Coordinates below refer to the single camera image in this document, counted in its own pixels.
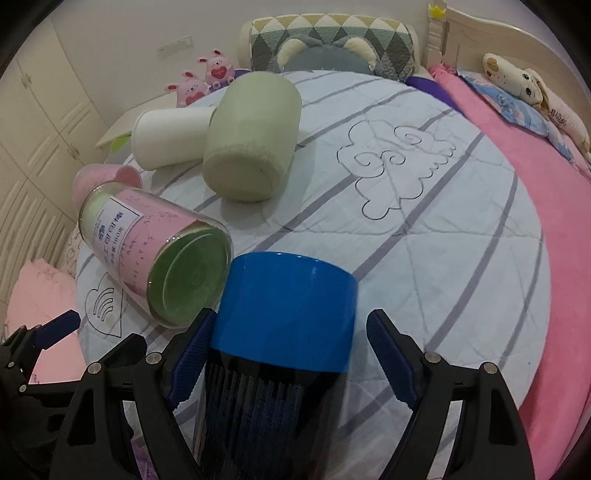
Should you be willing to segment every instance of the purple fabric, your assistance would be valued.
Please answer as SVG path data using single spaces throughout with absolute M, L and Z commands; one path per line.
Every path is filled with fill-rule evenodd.
M 437 82 L 423 77 L 411 76 L 407 78 L 406 84 L 416 88 L 417 90 L 421 90 L 422 92 L 434 96 L 443 103 L 446 103 L 452 107 L 456 112 L 460 112 L 462 115 L 464 115 L 464 112 L 460 110 L 460 107 L 458 107 L 457 103 L 452 100 L 452 98 Z

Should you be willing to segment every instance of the white label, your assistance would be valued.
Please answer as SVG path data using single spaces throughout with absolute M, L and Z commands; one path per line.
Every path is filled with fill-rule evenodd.
M 119 277 L 119 256 L 123 242 L 140 218 L 140 212 L 114 197 L 109 197 L 96 215 L 92 228 L 92 249 L 111 274 L 116 273 Z

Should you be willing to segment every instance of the screw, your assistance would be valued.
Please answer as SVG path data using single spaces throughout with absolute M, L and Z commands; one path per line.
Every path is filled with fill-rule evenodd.
M 441 361 L 441 355 L 435 352 L 427 352 L 425 353 L 425 360 L 430 364 L 438 364 Z
M 90 365 L 88 366 L 88 373 L 89 373 L 90 375 L 97 374 L 98 372 L 100 372 L 100 369 L 101 369 L 101 368 L 102 368 L 101 364 L 100 364 L 100 363 L 98 363 L 98 362 L 95 362 L 95 363 L 93 363 L 93 364 L 90 364 Z
M 158 352 L 152 352 L 146 355 L 146 363 L 150 365 L 156 365 L 158 362 L 162 360 L 162 355 Z
M 491 375 L 494 375 L 499 371 L 499 368 L 492 362 L 486 362 L 483 368 L 486 373 Z

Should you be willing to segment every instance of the pink towel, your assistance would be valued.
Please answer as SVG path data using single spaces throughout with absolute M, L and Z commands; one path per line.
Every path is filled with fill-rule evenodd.
M 76 280 L 45 260 L 29 262 L 18 274 L 8 303 L 8 332 L 21 325 L 27 328 L 44 325 L 68 310 L 76 310 Z M 85 369 L 80 342 L 74 332 L 41 352 L 30 383 L 79 380 Z
M 540 217 L 550 257 L 550 327 L 540 368 L 519 413 L 535 477 L 547 480 L 569 445 L 591 385 L 591 187 L 546 140 L 505 122 L 462 79 L 442 66 L 431 74 L 505 154 Z M 571 153 L 580 155 L 575 148 Z M 588 175 L 580 159 L 575 165 Z

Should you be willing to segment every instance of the heart drawing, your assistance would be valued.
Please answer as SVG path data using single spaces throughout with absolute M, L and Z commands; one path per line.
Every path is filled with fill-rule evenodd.
M 97 287 L 88 292 L 84 308 L 92 328 L 103 335 L 121 338 L 123 291 L 109 274 L 105 273 Z

